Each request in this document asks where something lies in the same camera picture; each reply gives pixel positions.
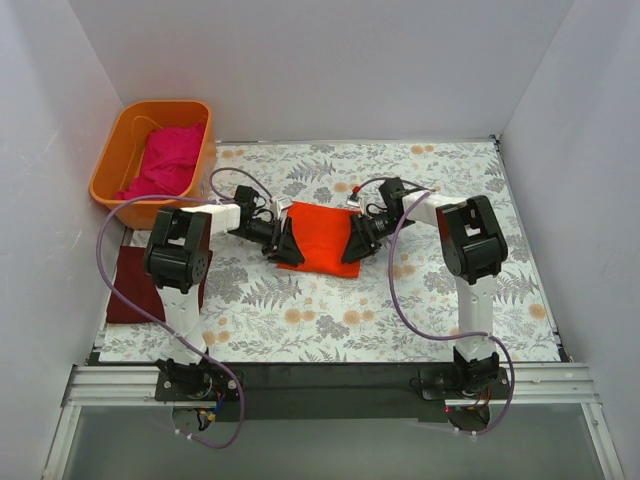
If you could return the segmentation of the orange t shirt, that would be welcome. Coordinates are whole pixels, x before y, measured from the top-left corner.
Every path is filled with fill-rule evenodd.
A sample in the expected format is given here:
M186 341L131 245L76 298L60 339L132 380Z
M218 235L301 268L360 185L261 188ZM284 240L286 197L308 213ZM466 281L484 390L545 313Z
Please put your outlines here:
M325 274L354 279L360 274L360 261L341 261L350 236L350 216L346 209L295 202L288 210L295 241L304 257L298 266L278 263L280 269Z

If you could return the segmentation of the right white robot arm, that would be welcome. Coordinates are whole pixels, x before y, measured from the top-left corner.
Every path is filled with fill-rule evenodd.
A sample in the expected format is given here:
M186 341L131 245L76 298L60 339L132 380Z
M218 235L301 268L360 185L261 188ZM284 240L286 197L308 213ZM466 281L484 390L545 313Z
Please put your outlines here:
M377 253L381 241L398 240L414 223L437 228L444 263L454 277L458 331L445 336L453 344L449 363L419 371L412 385L427 400L488 394L492 384L508 382L500 361L509 356L493 333L497 276L508 247L489 199L447 197L400 178L384 178L379 192L385 204L377 214L367 207L350 217L350 235L341 261L355 263Z

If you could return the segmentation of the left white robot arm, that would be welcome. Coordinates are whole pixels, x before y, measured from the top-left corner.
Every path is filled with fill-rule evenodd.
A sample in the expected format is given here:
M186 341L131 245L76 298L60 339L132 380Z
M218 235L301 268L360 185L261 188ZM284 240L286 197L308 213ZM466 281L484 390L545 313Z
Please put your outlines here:
M272 198L264 209L258 206L258 198L255 189L240 186L233 199L221 204L163 207L157 213L143 266L161 300L171 350L156 366L165 385L188 399L236 399L240 385L203 358L208 346L199 295L208 275L210 237L229 233L260 245L270 261L288 266L304 262L288 216L292 200Z

